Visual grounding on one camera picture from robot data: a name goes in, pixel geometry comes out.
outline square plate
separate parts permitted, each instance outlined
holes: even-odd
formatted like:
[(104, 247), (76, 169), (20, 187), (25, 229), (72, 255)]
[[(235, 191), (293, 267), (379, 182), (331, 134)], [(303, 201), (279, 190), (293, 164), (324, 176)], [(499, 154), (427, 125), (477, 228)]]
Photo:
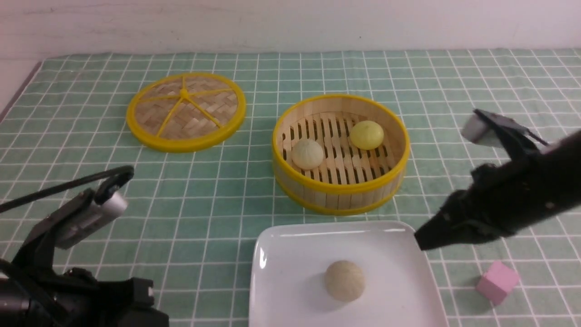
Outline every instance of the square plate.
[[(365, 274), (348, 304), (328, 295), (337, 260)], [(276, 226), (258, 238), (252, 262), (249, 327), (442, 327), (442, 299), (414, 230), (395, 221)]]

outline black robotic arm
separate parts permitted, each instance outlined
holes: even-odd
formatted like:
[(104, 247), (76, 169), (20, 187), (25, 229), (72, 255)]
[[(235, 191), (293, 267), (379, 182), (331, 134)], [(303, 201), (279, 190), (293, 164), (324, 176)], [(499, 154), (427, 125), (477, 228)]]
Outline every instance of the black robotic arm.
[(72, 187), (107, 178), (36, 224), (12, 260), (0, 259), (0, 325), (7, 327), (168, 327), (169, 316), (152, 308), (153, 282), (131, 278), (97, 281), (89, 271), (57, 275), (55, 247), (68, 249), (119, 217), (127, 202), (118, 190), (133, 177), (123, 166), (41, 190), (0, 205), (0, 213)]
[(420, 249), (510, 237), (581, 204), (581, 131), (548, 144), (509, 118), (476, 109), (462, 136), (503, 147), (511, 160), (474, 169), (470, 188), (453, 192), (416, 231)]

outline bamboo steamer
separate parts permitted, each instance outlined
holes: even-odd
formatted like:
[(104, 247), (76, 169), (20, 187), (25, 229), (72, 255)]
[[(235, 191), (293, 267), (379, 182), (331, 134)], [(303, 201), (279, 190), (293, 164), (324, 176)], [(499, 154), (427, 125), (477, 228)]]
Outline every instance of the bamboo steamer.
[(173, 75), (136, 94), (127, 124), (143, 144), (164, 152), (199, 151), (229, 138), (246, 115), (244, 93), (209, 73)]
[[(383, 127), (383, 143), (371, 151), (349, 140), (351, 128), (363, 120)], [(292, 162), (292, 148), (301, 138), (324, 149), (319, 167), (302, 170)], [(290, 198), (323, 214), (355, 215), (393, 197), (405, 175), (410, 139), (401, 120), (381, 104), (330, 94), (289, 108), (274, 127), (272, 151), (275, 178)]]

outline pink cube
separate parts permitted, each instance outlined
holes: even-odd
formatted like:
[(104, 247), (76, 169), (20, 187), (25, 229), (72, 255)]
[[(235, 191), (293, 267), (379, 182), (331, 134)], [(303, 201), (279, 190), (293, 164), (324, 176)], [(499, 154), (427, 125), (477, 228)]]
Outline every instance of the pink cube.
[(518, 273), (495, 261), (482, 276), (476, 290), (488, 298), (494, 305), (499, 305), (518, 284)]

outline grid pattern tablecloth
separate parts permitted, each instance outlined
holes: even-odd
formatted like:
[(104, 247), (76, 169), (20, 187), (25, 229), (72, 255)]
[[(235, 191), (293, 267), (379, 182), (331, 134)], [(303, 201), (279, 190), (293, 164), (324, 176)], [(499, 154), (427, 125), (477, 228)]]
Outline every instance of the grid pattern tablecloth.
[[(125, 124), (133, 95), (168, 74), (221, 74), (246, 94), (248, 117), (223, 145), (165, 154)], [(0, 123), (0, 200), (123, 164), (125, 215), (71, 251), (57, 270), (81, 266), (99, 279), (153, 279), (172, 326), (248, 324), (256, 237), (273, 225), (333, 220), (305, 211), (276, 185), (270, 140), (279, 116), (322, 93), (373, 98), (403, 119), (412, 145), (393, 201), (334, 220), (397, 219), (417, 228), (469, 171), (507, 159), (467, 143), (473, 108), (500, 112), (547, 140), (581, 127), (581, 51), (376, 51), (323, 54), (72, 55), (46, 60)], [(33, 224), (74, 192), (0, 216), (0, 253), (12, 258)], [(452, 246), (428, 257), (450, 326), (581, 326), (581, 213), (561, 215), (511, 239)], [(492, 309), (474, 290), (494, 260), (522, 282)]]

